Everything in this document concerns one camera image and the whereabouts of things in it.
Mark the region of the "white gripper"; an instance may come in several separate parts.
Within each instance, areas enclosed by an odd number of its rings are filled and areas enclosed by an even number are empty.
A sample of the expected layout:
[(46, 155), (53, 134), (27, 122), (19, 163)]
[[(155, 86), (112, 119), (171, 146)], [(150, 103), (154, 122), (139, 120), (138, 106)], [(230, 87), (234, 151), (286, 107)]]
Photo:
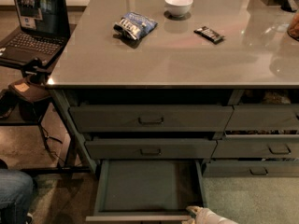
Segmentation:
[(189, 213), (196, 215), (195, 220), (190, 218), (182, 221), (181, 224), (219, 224), (221, 222), (221, 217), (208, 208), (192, 205), (187, 206), (186, 210)]

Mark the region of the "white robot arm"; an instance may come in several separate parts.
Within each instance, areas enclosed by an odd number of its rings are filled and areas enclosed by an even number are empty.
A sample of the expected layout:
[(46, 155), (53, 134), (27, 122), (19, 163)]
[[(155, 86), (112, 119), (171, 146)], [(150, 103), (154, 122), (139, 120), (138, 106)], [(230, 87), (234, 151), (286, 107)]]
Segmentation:
[(231, 219), (217, 215), (209, 208), (188, 206), (186, 210), (191, 217), (182, 221), (181, 224), (238, 224)]

